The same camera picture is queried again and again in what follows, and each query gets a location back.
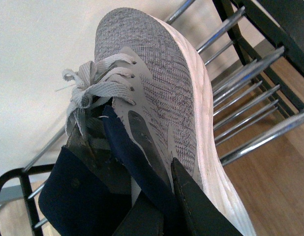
shoelace bow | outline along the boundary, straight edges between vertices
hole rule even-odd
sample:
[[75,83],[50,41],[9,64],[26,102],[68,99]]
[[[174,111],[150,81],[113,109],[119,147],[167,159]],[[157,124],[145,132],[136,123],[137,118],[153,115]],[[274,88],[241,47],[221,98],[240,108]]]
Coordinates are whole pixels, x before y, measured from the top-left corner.
[[[79,67],[78,72],[66,69],[62,77],[66,81],[74,80],[76,87],[72,90],[72,97],[67,109],[65,131],[70,135],[75,124],[78,125],[84,140],[88,140],[87,127],[95,127],[98,119],[91,118],[91,109],[105,104],[111,97],[118,97],[132,105],[131,83],[126,78],[133,77],[130,69],[124,67],[113,67],[117,61],[135,64],[133,57],[127,54],[115,54],[98,63],[89,61]],[[92,103],[93,97],[99,99]],[[106,146],[104,140],[92,140],[95,146]]]

navy fabric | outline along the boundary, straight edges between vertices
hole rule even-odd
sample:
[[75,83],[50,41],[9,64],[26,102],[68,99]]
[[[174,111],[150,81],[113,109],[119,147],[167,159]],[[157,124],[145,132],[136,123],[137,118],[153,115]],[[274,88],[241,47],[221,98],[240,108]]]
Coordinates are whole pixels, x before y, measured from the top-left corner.
[[105,106],[104,129],[112,155],[123,163],[150,201],[164,214],[165,227],[175,228],[179,207],[172,190],[156,174],[141,149],[129,138],[126,129],[111,106]]
[[111,194],[79,158],[63,147],[38,203],[62,236],[111,236],[131,209],[131,196]]

sneaker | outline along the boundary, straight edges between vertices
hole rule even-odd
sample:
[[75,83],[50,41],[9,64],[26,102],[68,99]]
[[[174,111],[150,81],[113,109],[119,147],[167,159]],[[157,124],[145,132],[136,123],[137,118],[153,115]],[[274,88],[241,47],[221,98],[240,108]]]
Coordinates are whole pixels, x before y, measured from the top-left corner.
[[[111,157],[100,162],[122,163],[133,178],[133,203],[142,190],[164,214],[165,227],[178,221],[171,175],[176,157],[242,234],[255,235],[217,156],[211,84],[190,43],[161,20],[119,8],[101,20],[94,56],[95,62],[79,72],[63,73],[77,85],[67,111],[67,134],[77,131],[91,149],[109,149]],[[93,130],[102,127],[104,137],[97,137]],[[94,156],[101,159],[101,152]]]

shoe sole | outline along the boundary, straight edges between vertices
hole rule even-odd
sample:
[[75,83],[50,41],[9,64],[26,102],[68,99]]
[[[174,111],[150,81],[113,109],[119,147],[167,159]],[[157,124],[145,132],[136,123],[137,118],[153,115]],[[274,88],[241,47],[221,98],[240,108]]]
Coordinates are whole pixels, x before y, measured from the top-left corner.
[[218,158],[213,136],[213,94],[207,69],[194,47],[176,29],[153,17],[170,33],[185,57],[193,87],[197,155],[203,190],[214,206],[244,235],[255,235],[248,213]]

